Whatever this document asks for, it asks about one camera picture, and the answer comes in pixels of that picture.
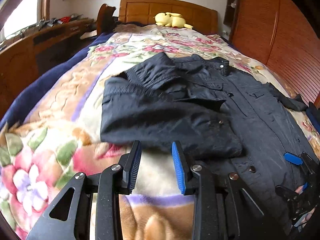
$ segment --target snap button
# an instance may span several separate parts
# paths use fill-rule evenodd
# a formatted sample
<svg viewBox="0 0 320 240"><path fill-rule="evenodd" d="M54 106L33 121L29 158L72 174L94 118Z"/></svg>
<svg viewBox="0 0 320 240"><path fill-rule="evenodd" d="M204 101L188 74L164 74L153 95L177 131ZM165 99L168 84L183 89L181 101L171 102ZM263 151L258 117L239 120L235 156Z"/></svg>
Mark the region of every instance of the snap button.
<svg viewBox="0 0 320 240"><path fill-rule="evenodd" d="M252 173L255 173L257 170L256 170L256 167L255 166L249 166L249 171L252 172Z"/></svg>

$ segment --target floral blanket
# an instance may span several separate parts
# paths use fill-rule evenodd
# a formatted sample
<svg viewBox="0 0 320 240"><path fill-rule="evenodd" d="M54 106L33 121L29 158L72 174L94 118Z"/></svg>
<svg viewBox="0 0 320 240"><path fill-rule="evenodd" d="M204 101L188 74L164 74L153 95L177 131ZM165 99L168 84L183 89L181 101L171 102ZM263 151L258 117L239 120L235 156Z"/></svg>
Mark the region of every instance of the floral blanket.
<svg viewBox="0 0 320 240"><path fill-rule="evenodd" d="M159 52L169 57L223 57L255 79L294 94L260 62L229 47L218 35L149 25L120 25L104 44L66 72L25 122L0 132L0 210L21 239L75 173L102 172L130 146L100 142L104 82ZM291 111L320 156L320 137L305 113ZM193 197L180 194L172 157L143 151L132 195L120 197L124 239L190 239ZM91 214L94 239L96 198Z"/></svg>

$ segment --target red object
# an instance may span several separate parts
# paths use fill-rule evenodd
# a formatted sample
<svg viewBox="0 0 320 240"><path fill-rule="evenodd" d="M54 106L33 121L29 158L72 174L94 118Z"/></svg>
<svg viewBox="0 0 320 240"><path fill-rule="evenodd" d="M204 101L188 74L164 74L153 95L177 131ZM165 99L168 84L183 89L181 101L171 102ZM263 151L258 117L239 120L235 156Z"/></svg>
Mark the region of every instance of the red object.
<svg viewBox="0 0 320 240"><path fill-rule="evenodd" d="M71 17L69 17L69 16L66 16L66 17L63 17L60 19L60 21L62 21L63 23L68 23L68 22L70 22L70 20L71 20Z"/></svg>

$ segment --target wooden headboard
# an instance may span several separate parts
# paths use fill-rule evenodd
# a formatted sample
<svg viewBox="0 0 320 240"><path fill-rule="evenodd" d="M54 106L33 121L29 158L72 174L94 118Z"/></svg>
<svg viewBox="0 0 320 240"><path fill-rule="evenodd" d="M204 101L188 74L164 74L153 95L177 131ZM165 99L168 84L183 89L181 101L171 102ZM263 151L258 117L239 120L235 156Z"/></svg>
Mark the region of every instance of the wooden headboard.
<svg viewBox="0 0 320 240"><path fill-rule="evenodd" d="M180 0L121 0L119 21L155 24L154 17L160 12L180 13L187 24L205 35L218 31L217 11Z"/></svg>

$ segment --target wooden desk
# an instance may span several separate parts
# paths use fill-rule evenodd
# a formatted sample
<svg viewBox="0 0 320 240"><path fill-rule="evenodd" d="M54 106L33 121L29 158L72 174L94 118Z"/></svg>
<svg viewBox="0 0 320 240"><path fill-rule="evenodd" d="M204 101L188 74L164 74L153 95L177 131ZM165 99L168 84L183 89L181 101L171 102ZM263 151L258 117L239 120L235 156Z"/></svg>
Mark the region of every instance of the wooden desk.
<svg viewBox="0 0 320 240"><path fill-rule="evenodd" d="M79 37L90 31L92 22L82 19L55 25L0 52L0 119L22 90L50 68L68 60L70 52L79 46Z"/></svg>

